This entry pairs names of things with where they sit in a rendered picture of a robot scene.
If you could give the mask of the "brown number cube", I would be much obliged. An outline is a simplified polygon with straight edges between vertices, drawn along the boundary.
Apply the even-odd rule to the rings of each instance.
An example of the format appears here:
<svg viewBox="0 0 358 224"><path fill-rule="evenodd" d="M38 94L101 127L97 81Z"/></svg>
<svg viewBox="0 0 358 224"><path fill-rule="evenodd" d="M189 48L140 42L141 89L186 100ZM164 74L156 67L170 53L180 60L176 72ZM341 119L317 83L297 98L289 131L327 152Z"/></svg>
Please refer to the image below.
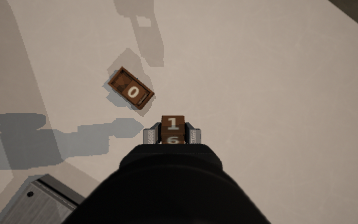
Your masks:
<svg viewBox="0 0 358 224"><path fill-rule="evenodd" d="M161 119L161 144L184 144L185 118L183 115L163 115Z"/></svg>
<svg viewBox="0 0 358 224"><path fill-rule="evenodd" d="M131 101L134 105L140 105L149 95L149 92L137 82L131 80L131 82L121 92L121 94L125 96L129 101Z"/></svg>

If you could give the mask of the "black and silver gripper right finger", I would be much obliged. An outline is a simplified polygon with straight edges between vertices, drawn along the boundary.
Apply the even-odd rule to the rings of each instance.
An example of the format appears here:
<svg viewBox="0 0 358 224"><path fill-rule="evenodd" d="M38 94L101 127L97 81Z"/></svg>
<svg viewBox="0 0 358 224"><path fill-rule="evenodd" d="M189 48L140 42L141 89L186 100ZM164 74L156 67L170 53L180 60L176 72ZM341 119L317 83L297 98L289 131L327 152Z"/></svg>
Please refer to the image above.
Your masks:
<svg viewBox="0 0 358 224"><path fill-rule="evenodd" d="M185 143L201 144L201 129L195 129L189 122L185 122Z"/></svg>

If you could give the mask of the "brown wooden tray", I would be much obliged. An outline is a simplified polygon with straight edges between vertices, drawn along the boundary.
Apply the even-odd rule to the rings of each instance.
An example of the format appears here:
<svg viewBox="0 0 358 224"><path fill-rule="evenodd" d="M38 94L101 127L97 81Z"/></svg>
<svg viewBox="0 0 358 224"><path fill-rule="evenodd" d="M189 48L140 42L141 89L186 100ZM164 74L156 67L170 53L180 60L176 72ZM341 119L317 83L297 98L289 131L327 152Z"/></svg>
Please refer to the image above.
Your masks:
<svg viewBox="0 0 358 224"><path fill-rule="evenodd" d="M126 88L126 86L134 80L139 85L141 85L145 90L149 92L149 95L140 105L134 105L131 101L129 101L125 96L121 94L121 92ZM147 102L152 98L154 92L151 91L147 86L145 86L141 81L139 81L135 76L133 76L129 71L127 71L124 67L121 67L118 72L113 76L113 78L107 83L114 90L116 90L119 94L121 94L125 99L127 99L130 103L132 103L136 108L141 110Z"/></svg>

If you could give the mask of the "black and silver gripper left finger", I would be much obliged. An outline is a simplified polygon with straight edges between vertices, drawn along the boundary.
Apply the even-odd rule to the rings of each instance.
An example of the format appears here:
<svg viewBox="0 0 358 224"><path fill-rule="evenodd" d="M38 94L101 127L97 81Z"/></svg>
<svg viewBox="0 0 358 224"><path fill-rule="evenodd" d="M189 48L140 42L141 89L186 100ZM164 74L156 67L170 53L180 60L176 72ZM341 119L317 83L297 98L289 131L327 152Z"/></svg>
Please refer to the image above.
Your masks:
<svg viewBox="0 0 358 224"><path fill-rule="evenodd" d="M143 130L143 144L160 144L161 122L157 122L151 128Z"/></svg>

